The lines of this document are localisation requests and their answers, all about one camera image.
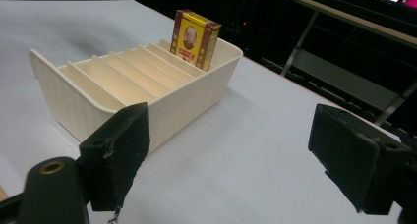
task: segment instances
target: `divided organizer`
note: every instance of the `divided organizer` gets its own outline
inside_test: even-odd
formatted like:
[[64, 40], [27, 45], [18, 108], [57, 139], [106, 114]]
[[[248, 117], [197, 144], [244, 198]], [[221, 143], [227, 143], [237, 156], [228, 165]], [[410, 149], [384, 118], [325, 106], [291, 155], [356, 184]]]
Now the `divided organizer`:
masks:
[[218, 39], [204, 72], [171, 54], [170, 45], [161, 40], [60, 67], [33, 49], [29, 55], [49, 110], [77, 140], [119, 109], [147, 102], [152, 152], [221, 98], [243, 55]]

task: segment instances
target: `plastic bin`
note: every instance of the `plastic bin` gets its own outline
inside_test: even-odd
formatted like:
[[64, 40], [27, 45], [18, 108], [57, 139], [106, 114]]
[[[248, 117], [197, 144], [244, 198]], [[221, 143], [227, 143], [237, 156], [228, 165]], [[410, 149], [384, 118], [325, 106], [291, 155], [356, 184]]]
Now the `plastic bin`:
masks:
[[218, 102], [243, 55], [219, 39], [204, 72], [169, 48], [161, 40], [60, 67], [31, 49], [30, 62], [52, 115], [79, 141], [119, 109], [147, 102], [152, 152]]

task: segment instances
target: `white table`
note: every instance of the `white table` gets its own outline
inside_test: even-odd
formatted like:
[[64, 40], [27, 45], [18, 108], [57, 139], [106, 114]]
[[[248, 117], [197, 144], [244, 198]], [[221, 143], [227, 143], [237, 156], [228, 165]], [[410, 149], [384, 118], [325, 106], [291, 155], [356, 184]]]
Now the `white table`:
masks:
[[[161, 38], [173, 21], [135, 1], [0, 1], [0, 184], [23, 190], [28, 170], [79, 156], [49, 113], [28, 50], [56, 66]], [[308, 150], [325, 99], [242, 58], [208, 112], [149, 155], [119, 223], [396, 223], [357, 214]], [[112, 213], [89, 211], [91, 223]]]

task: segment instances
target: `box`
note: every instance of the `box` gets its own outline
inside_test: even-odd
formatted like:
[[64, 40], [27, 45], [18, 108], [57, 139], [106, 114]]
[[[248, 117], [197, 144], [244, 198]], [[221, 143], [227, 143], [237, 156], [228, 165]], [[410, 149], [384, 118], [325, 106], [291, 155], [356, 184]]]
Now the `box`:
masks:
[[119, 109], [147, 102], [152, 152], [220, 99], [242, 56], [219, 39], [204, 72], [170, 46], [161, 40], [59, 67], [32, 49], [30, 62], [50, 112], [79, 141]]
[[221, 25], [190, 10], [175, 14], [171, 53], [207, 71]]

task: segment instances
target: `table surface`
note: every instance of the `table surface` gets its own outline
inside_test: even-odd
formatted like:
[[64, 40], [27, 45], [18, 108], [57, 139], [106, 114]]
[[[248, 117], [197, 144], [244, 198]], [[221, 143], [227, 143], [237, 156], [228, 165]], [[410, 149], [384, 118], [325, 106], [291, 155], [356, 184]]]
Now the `table surface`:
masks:
[[[23, 191], [35, 164], [79, 157], [50, 114], [28, 50], [51, 63], [170, 39], [173, 21], [135, 1], [0, 1], [0, 184]], [[308, 150], [327, 100], [243, 57], [219, 103], [150, 154], [119, 223], [396, 223], [356, 213]], [[111, 212], [92, 212], [105, 223]]]

